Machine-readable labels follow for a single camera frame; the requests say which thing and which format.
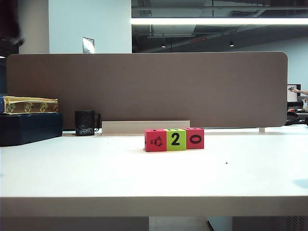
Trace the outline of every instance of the fluorescent light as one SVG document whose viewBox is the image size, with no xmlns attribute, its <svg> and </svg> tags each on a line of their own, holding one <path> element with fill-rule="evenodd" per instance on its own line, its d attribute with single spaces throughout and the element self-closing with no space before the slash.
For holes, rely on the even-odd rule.
<svg viewBox="0 0 308 231">
<path fill-rule="evenodd" d="M 308 25 L 308 18 L 132 18 L 133 25 Z"/>
</svg>

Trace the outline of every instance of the computer screen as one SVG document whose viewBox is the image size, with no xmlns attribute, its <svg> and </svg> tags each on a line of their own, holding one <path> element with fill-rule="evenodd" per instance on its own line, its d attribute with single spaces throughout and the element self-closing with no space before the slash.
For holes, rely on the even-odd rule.
<svg viewBox="0 0 308 231">
<path fill-rule="evenodd" d="M 300 93 L 295 93 L 289 91 L 290 88 L 298 89 L 300 90 L 300 84 L 288 84 L 287 85 L 287 101 L 288 102 L 297 102 L 298 96 L 300 96 Z"/>
</svg>

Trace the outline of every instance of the red block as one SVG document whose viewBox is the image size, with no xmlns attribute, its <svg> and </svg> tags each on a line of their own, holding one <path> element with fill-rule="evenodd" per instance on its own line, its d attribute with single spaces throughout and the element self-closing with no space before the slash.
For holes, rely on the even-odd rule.
<svg viewBox="0 0 308 231">
<path fill-rule="evenodd" d="M 186 149 L 204 148 L 204 129 L 183 128 L 186 130 Z"/>
<path fill-rule="evenodd" d="M 147 152 L 167 151 L 167 132 L 163 129 L 146 129 L 144 141 Z"/>
</svg>

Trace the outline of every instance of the green block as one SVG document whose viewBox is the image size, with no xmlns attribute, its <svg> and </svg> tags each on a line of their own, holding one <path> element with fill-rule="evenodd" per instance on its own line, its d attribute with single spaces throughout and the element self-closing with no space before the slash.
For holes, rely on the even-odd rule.
<svg viewBox="0 0 308 231">
<path fill-rule="evenodd" d="M 180 128 L 165 129 L 167 132 L 167 151 L 186 150 L 186 131 Z"/>
</svg>

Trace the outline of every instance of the hand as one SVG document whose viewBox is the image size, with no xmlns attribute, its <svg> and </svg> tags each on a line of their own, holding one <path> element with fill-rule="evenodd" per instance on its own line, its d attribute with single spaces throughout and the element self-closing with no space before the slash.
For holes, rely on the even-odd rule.
<svg viewBox="0 0 308 231">
<path fill-rule="evenodd" d="M 291 91 L 291 92 L 295 92 L 295 93 L 300 93 L 300 90 L 298 90 L 298 89 L 293 89 L 293 88 L 292 88 L 292 89 L 290 89 L 290 91 Z"/>
</svg>

